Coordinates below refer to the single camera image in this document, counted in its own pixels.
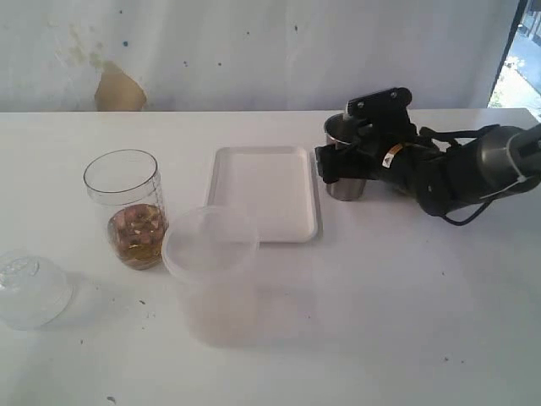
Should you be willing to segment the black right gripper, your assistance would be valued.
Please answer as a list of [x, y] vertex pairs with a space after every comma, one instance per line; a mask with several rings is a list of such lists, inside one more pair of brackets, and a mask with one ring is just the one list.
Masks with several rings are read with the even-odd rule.
[[413, 100], [406, 87], [393, 87], [350, 100], [343, 113], [352, 131], [352, 145], [337, 149], [335, 145], [314, 149], [317, 172], [325, 184], [340, 179], [380, 178], [387, 169], [387, 153], [400, 145], [410, 146], [417, 137], [407, 107]]

